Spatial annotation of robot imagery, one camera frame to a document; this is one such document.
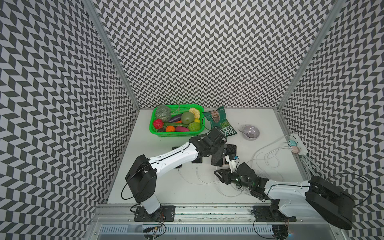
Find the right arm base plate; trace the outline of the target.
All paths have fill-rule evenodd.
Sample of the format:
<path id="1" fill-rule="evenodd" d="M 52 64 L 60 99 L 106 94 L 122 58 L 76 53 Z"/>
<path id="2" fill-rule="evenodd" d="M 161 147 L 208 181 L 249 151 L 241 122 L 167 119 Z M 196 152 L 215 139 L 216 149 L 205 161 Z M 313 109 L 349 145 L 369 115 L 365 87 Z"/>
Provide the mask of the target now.
<path id="1" fill-rule="evenodd" d="M 257 222 L 280 223 L 280 222 L 296 222 L 296 217 L 287 217 L 278 210 L 270 210 L 268 206 L 253 206 L 252 214 Z"/>

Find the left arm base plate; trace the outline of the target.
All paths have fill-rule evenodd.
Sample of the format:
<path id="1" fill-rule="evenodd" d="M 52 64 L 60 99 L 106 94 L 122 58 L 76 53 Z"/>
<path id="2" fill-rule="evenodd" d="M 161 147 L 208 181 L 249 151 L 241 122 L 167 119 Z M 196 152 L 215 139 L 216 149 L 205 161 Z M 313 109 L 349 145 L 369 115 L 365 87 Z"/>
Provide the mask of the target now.
<path id="1" fill-rule="evenodd" d="M 161 206 L 152 214 L 148 214 L 143 206 L 135 210 L 134 222 L 173 222 L 176 206 Z"/>

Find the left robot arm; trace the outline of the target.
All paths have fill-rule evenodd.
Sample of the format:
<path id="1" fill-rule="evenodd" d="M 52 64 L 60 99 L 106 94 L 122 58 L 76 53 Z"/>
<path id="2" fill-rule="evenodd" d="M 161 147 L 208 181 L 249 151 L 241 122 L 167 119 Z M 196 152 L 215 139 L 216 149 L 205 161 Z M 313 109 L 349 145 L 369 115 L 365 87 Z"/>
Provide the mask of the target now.
<path id="1" fill-rule="evenodd" d="M 138 156 L 125 176 L 136 203 L 141 204 L 149 215 L 158 213 L 162 205 L 155 195 L 157 178 L 180 165 L 214 155 L 226 141 L 225 134 L 215 127 L 165 154 L 150 158 Z"/>

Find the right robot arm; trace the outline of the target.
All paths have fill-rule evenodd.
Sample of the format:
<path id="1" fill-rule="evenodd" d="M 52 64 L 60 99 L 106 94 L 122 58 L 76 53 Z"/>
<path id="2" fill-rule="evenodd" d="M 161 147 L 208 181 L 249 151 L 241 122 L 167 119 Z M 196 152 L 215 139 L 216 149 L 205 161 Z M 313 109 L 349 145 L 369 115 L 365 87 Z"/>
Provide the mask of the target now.
<path id="1" fill-rule="evenodd" d="M 236 170 L 219 169 L 221 183 L 244 187 L 260 201 L 270 201 L 270 216 L 321 218 L 339 229 L 351 230 L 355 198 L 322 177 L 303 182 L 278 182 L 256 175 L 246 163 Z"/>

